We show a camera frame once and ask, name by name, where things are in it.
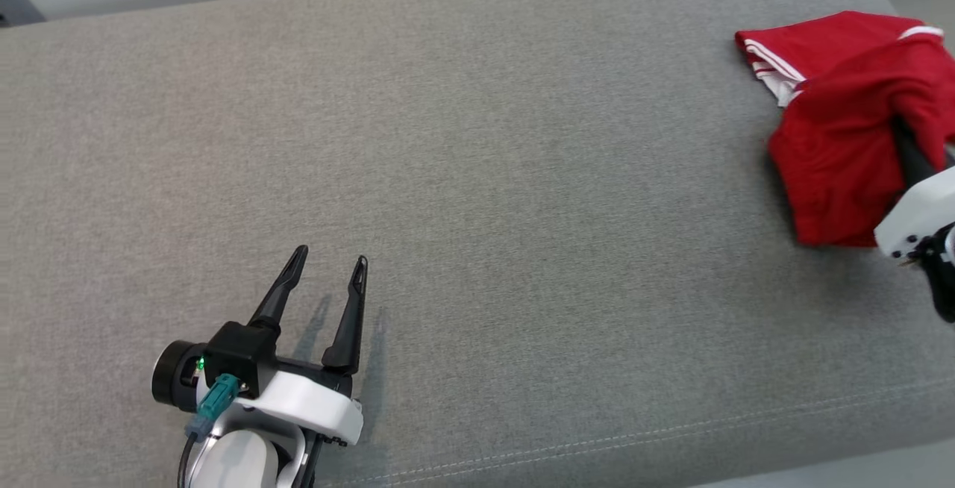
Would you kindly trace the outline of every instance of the red cloth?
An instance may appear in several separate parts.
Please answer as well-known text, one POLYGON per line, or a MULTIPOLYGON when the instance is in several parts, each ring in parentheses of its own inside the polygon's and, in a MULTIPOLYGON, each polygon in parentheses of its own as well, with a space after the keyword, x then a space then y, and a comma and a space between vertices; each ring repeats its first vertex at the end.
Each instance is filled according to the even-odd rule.
POLYGON ((920 22, 845 14, 829 16, 832 29, 824 18, 737 40, 760 38, 775 57, 796 60, 784 62, 806 78, 768 145, 798 241, 872 247, 873 230, 904 191, 889 121, 905 118, 922 152, 944 169, 945 141, 955 141, 955 60, 941 31, 910 28, 920 22))

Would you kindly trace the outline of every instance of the stitching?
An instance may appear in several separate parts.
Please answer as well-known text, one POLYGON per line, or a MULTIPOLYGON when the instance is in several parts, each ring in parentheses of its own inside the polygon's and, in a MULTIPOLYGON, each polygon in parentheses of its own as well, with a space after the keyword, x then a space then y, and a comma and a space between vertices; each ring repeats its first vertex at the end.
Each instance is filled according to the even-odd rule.
POLYGON ((773 418, 770 418, 770 419, 757 419, 757 420, 754 420, 754 421, 748 421, 748 422, 745 422, 745 423, 739 423, 739 424, 737 424, 737 425, 730 425, 730 426, 726 426, 726 427, 716 427, 716 428, 714 428, 714 429, 709 429, 709 430, 705 430, 705 431, 693 431, 692 433, 687 433, 687 434, 676 434, 676 436, 657 437, 657 438, 654 438, 654 439, 644 439, 644 440, 641 440, 641 441, 630 441, 629 443, 618 443, 617 445, 610 445, 610 446, 608 446, 608 447, 585 448, 583 451, 573 451, 573 453, 553 454, 553 455, 550 455, 550 457, 529 458, 529 460, 518 460, 518 461, 515 461, 515 462, 507 462, 507 463, 505 463, 505 464, 495 464, 495 465, 484 466, 484 467, 480 467, 480 468, 471 468, 471 469, 467 469, 467 470, 463 470, 463 471, 453 471, 453 472, 445 473, 445 474, 442 474, 442 475, 432 475, 432 477, 409 478, 408 481, 389 482, 389 484, 386 484, 386 486, 397 486, 397 485, 399 485, 399 484, 409 484, 410 482, 433 481, 433 480, 436 479, 436 478, 454 477, 454 475, 464 475, 464 474, 475 473, 475 472, 479 472, 479 471, 499 469, 499 468, 502 468, 502 467, 516 466, 516 465, 521 465, 521 464, 529 464, 529 463, 532 463, 532 462, 540 462, 540 461, 543 461, 543 460, 555 460, 555 458, 575 457, 575 455, 578 455, 578 454, 599 453, 600 451, 612 451, 612 450, 614 450, 614 448, 634 447, 634 446, 636 446, 636 445, 644 445, 645 443, 658 443, 658 442, 660 442, 660 441, 666 441, 666 440, 671 440, 671 439, 679 439, 679 438, 681 438, 681 437, 701 436, 702 434, 714 433, 714 431, 723 431, 723 430, 729 430, 729 429, 736 429, 736 428, 740 428, 740 427, 746 427, 746 426, 750 426, 750 425, 758 425, 758 424, 761 424, 761 423, 767 423, 767 422, 778 421, 778 420, 786 419, 786 418, 790 418, 790 417, 814 416, 814 414, 816 414, 816 413, 835 412, 835 410, 842 410, 842 409, 845 409, 846 407, 866 406, 866 405, 869 405, 869 404, 876 404, 876 403, 879 403, 879 402, 888 402, 888 401, 897 400, 897 399, 900 399, 900 398, 908 398, 908 397, 911 397, 911 396, 915 396, 915 395, 917 395, 917 394, 925 394, 925 393, 935 392, 935 391, 936 391, 936 390, 922 390, 921 392, 908 393, 908 394, 904 394, 904 395, 900 395, 900 396, 889 396, 889 397, 877 398, 877 399, 874 399, 874 400, 856 402, 856 403, 853 403, 853 404, 845 404, 845 405, 842 405, 842 406, 825 407, 824 409, 820 409, 820 410, 810 410, 809 412, 789 413, 789 414, 786 414, 785 416, 778 416, 778 417, 773 417, 773 418))
POLYGON ((761 410, 760 412, 744 413, 744 414, 742 414, 742 416, 722 417, 722 418, 719 418, 719 419, 711 419, 711 420, 707 420, 707 421, 699 421, 699 422, 696 422, 696 423, 689 423, 689 424, 685 424, 685 425, 679 425, 679 426, 676 426, 676 427, 669 427, 669 428, 666 428, 666 429, 658 429, 658 430, 653 430, 653 431, 638 431, 638 433, 623 434, 623 436, 602 437, 602 438, 599 438, 599 439, 591 439, 591 440, 588 440, 588 441, 580 441, 580 442, 578 442, 578 443, 564 443, 564 444, 562 444, 562 445, 554 445, 554 446, 551 446, 551 447, 532 448, 532 450, 530 450, 530 451, 514 451, 514 453, 495 454, 495 455, 492 455, 491 457, 473 458, 473 460, 464 460, 464 461, 460 461, 460 462, 454 462, 454 463, 451 463, 451 464, 443 464, 443 465, 439 465, 439 466, 431 466, 431 467, 426 467, 426 468, 419 468, 419 469, 407 470, 407 471, 402 471, 402 472, 398 472, 398 473, 392 473, 392 474, 388 474, 388 475, 378 475, 378 477, 358 478, 358 479, 354 479, 354 481, 338 482, 338 484, 323 484, 323 485, 322 485, 322 488, 331 488, 331 487, 334 487, 334 486, 345 486, 345 485, 349 485, 349 484, 360 484, 360 482, 381 481, 381 479, 383 479, 383 478, 400 477, 400 475, 412 475, 412 474, 416 474, 416 473, 426 473, 426 472, 436 471, 436 470, 440 470, 440 469, 453 468, 453 467, 463 466, 463 465, 468 465, 468 464, 476 464, 476 463, 478 463, 478 462, 485 462, 485 461, 488 461, 488 460, 498 460, 498 458, 521 457, 522 455, 525 455, 525 454, 545 453, 545 451, 556 451, 556 450, 558 450, 558 448, 581 447, 581 446, 583 446, 583 445, 593 445, 593 444, 596 444, 596 443, 606 443, 606 442, 608 442, 608 441, 616 441, 616 440, 618 440, 618 439, 630 439, 631 437, 652 436, 652 434, 668 433, 668 431, 678 431, 678 430, 682 430, 682 429, 689 429, 689 428, 693 428, 693 427, 700 427, 700 426, 710 425, 710 424, 713 424, 713 423, 725 423, 725 422, 731 422, 731 421, 738 421, 738 420, 740 420, 740 419, 746 419, 746 418, 749 418, 749 417, 764 416, 764 415, 767 414, 767 413, 786 412, 786 410, 798 410, 798 409, 801 409, 801 407, 814 407, 814 406, 819 406, 819 405, 822 405, 822 404, 828 404, 828 403, 830 403, 830 402, 838 402, 838 401, 843 401, 843 400, 851 400, 851 399, 854 399, 854 398, 860 398, 860 397, 864 397, 864 396, 873 396, 874 394, 881 394, 881 393, 887 393, 887 392, 896 392, 896 390, 912 389, 912 387, 931 387, 931 386, 938 386, 938 385, 940 385, 940 384, 945 384, 945 383, 952 382, 952 381, 955 381, 955 377, 943 378, 943 379, 941 379, 941 380, 933 380, 933 381, 931 381, 931 382, 922 382, 922 383, 917 383, 917 384, 907 384, 907 385, 904 385, 904 386, 883 387, 883 388, 880 389, 880 390, 873 390, 873 392, 864 392, 864 393, 850 394, 850 395, 847 395, 847 396, 839 396, 839 397, 836 397, 836 398, 827 398, 827 399, 825 399, 825 400, 818 400, 818 401, 815 401, 815 402, 807 402, 807 403, 805 403, 805 404, 797 404, 797 405, 795 405, 795 406, 774 407, 774 409, 770 409, 770 410, 761 410))

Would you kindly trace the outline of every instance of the fabric seam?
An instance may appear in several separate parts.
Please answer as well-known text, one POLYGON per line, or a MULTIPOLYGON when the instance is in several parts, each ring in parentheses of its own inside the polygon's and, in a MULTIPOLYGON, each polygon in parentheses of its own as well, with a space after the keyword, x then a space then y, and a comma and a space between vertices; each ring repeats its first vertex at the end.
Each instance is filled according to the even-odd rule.
MULTIPOLYGON (((526 455, 526 454, 545 453, 545 451, 555 451, 555 450, 558 450, 558 448, 581 447, 581 446, 584 446, 584 445, 594 445, 594 444, 598 444, 598 443, 606 443, 606 442, 608 442, 608 441, 616 441, 616 440, 628 439, 628 438, 632 438, 632 437, 652 436, 652 434, 664 434, 664 433, 668 433, 668 431, 678 431, 678 430, 683 430, 683 429, 688 429, 688 428, 693 428, 693 427, 706 426, 706 425, 710 425, 710 424, 714 424, 714 423, 733 422, 733 421, 738 421, 738 420, 741 420, 741 419, 746 419, 746 418, 755 417, 755 416, 766 416, 766 414, 786 412, 786 410, 798 410, 798 409, 801 409, 802 407, 816 407, 816 406, 821 406, 821 405, 823 405, 823 404, 829 404, 829 403, 832 403, 832 402, 839 402, 839 401, 852 400, 852 399, 862 398, 862 397, 867 397, 867 396, 873 396, 873 395, 877 395, 877 394, 897 392, 898 390, 924 389, 924 387, 934 387, 934 386, 941 386, 941 388, 944 389, 945 387, 952 387, 952 386, 951 386, 951 384, 949 384, 949 385, 947 385, 947 386, 946 386, 946 385, 942 385, 942 384, 947 384, 947 383, 950 383, 950 382, 953 382, 953 381, 955 381, 955 377, 943 378, 943 379, 934 380, 934 381, 931 381, 931 382, 922 382, 922 383, 917 383, 917 384, 907 384, 907 385, 896 386, 896 387, 883 387, 883 388, 880 389, 880 390, 872 390, 872 392, 864 392, 864 393, 851 394, 851 395, 846 395, 846 396, 840 396, 840 397, 835 397, 835 398, 829 398, 829 399, 825 399, 825 400, 818 400, 818 401, 815 401, 815 402, 808 402, 808 403, 804 403, 804 404, 798 404, 798 405, 794 405, 794 406, 774 407, 774 409, 770 409, 770 410, 761 410, 760 412, 744 413, 744 414, 741 414, 741 416, 722 417, 722 418, 719 418, 719 419, 710 419, 710 420, 707 420, 707 421, 699 421, 699 422, 696 422, 696 423, 689 423, 689 424, 685 424, 685 425, 679 425, 679 426, 675 426, 675 427, 669 427, 669 428, 658 429, 658 430, 653 430, 653 431, 640 431, 640 433, 621 434, 621 436, 603 437, 603 438, 591 439, 591 440, 588 440, 588 441, 582 441, 582 442, 577 442, 577 443, 564 443, 564 444, 562 444, 562 445, 554 445, 554 446, 550 446, 550 447, 533 448, 533 450, 529 450, 529 451, 514 451, 514 453, 495 454, 495 455, 491 455, 491 457, 473 458, 473 460, 464 460, 464 461, 460 461, 460 462, 454 462, 454 463, 450 463, 450 464, 443 464, 443 465, 439 465, 439 466, 431 466, 431 467, 427 467, 427 468, 418 468, 418 469, 413 469, 413 470, 407 470, 407 471, 392 473, 392 474, 388 474, 388 475, 378 475, 378 477, 358 478, 358 479, 354 479, 354 481, 337 482, 337 484, 323 484, 323 485, 321 485, 321 486, 322 486, 322 488, 331 488, 331 487, 334 487, 334 486, 347 486, 347 485, 349 485, 349 484, 361 484, 361 482, 382 481, 383 479, 386 479, 386 478, 401 477, 402 475, 413 475, 413 474, 417 474, 417 473, 426 473, 426 472, 430 472, 430 471, 437 471, 437 470, 441 470, 441 469, 453 468, 453 467, 463 466, 463 465, 467 465, 467 464, 476 464, 476 463, 485 462, 485 461, 488 461, 488 460, 500 460, 501 458, 522 457, 522 455, 526 455)), ((529 462, 534 462, 534 461, 539 461, 539 460, 552 460, 552 458, 556 458, 556 457, 572 457, 572 455, 591 453, 591 451, 610 450, 611 448, 628 447, 628 446, 632 446, 632 445, 637 445, 637 444, 641 444, 641 443, 650 443, 650 442, 654 442, 654 441, 664 441, 664 440, 667 440, 667 439, 674 439, 674 438, 676 438, 676 437, 689 437, 689 436, 695 436, 696 434, 708 434, 708 433, 712 433, 712 431, 729 430, 729 429, 733 429, 733 428, 737 428, 737 427, 749 426, 749 425, 752 425, 752 424, 758 424, 758 423, 764 423, 764 422, 771 422, 771 421, 774 421, 774 420, 784 419, 784 418, 793 417, 793 416, 808 416, 808 414, 831 412, 831 410, 840 410, 840 409, 842 409, 843 407, 863 406, 863 405, 866 405, 866 404, 873 404, 873 403, 877 403, 877 402, 883 402, 883 401, 888 401, 888 400, 895 400, 895 399, 898 399, 898 398, 901 398, 901 397, 914 396, 914 395, 916 395, 916 394, 922 394, 922 393, 927 393, 927 392, 935 392, 935 390, 922 390, 921 392, 907 393, 907 394, 904 394, 904 395, 902 395, 902 396, 883 397, 883 398, 879 398, 879 399, 875 399, 875 400, 870 400, 870 401, 854 402, 854 403, 850 403, 850 404, 848 404, 848 405, 843 405, 843 406, 838 406, 838 407, 821 407, 821 409, 809 410, 809 412, 789 413, 789 414, 786 414, 785 416, 771 417, 771 418, 768 418, 768 419, 758 419, 758 420, 755 420, 755 421, 750 421, 750 422, 741 423, 741 424, 737 424, 737 425, 730 425, 730 426, 725 426, 725 427, 717 427, 717 428, 709 429, 709 430, 705 430, 705 431, 696 431, 695 433, 678 434, 678 435, 675 436, 675 437, 664 437, 664 438, 656 438, 656 439, 649 439, 649 440, 641 440, 641 441, 637 441, 637 442, 631 442, 631 443, 625 443, 625 444, 618 444, 618 445, 610 446, 610 447, 588 448, 587 450, 584 450, 584 451, 576 451, 575 453, 555 454, 555 455, 552 455, 552 457, 540 457, 540 458, 532 458, 532 460, 519 460, 519 461, 515 461, 515 462, 507 462, 507 463, 504 463, 504 464, 495 464, 494 466, 485 466, 485 467, 480 467, 480 468, 473 468, 473 469, 470 469, 470 470, 463 470, 463 471, 459 471, 459 472, 451 472, 450 474, 434 475, 433 477, 417 478, 417 479, 407 479, 406 481, 399 481, 399 482, 389 482, 389 484, 392 484, 392 485, 408 484, 408 482, 426 481, 427 479, 430 479, 430 478, 450 477, 450 475, 462 475, 462 474, 466 474, 466 473, 473 473, 473 472, 475 472, 475 471, 484 471, 484 470, 491 469, 491 468, 495 468, 495 467, 505 467, 505 466, 509 466, 509 465, 518 465, 518 464, 522 464, 522 463, 529 463, 529 462)))

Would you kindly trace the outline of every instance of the gray fabric surface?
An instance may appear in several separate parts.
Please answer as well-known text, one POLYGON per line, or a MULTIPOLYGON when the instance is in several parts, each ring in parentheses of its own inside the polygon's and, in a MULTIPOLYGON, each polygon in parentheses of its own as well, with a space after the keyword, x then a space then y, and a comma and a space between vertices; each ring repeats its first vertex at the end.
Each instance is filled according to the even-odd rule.
POLYGON ((361 444, 318 484, 677 486, 955 434, 924 279, 794 244, 740 28, 886 0, 232 0, 0 33, 4 485, 173 482, 154 359, 318 360, 369 257, 361 444))

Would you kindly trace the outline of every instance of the cable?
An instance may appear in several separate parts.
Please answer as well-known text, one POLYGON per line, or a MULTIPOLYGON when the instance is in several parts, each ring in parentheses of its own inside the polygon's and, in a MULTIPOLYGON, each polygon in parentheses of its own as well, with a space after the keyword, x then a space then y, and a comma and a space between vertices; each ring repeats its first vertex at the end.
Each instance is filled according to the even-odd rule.
POLYGON ((185 440, 185 447, 182 448, 182 455, 180 457, 180 474, 176 480, 176 486, 178 488, 185 488, 185 470, 189 467, 189 454, 192 453, 192 446, 195 444, 195 433, 189 434, 187 440, 185 440))
POLYGON ((216 419, 228 409, 232 401, 239 396, 239 386, 242 384, 239 379, 228 373, 222 373, 216 378, 212 389, 205 393, 200 403, 198 403, 195 415, 189 419, 185 426, 185 434, 188 436, 185 440, 185 447, 182 448, 182 457, 180 457, 180 473, 176 485, 178 488, 185 488, 185 470, 189 467, 189 454, 192 453, 192 447, 195 441, 205 441, 216 424, 216 419))

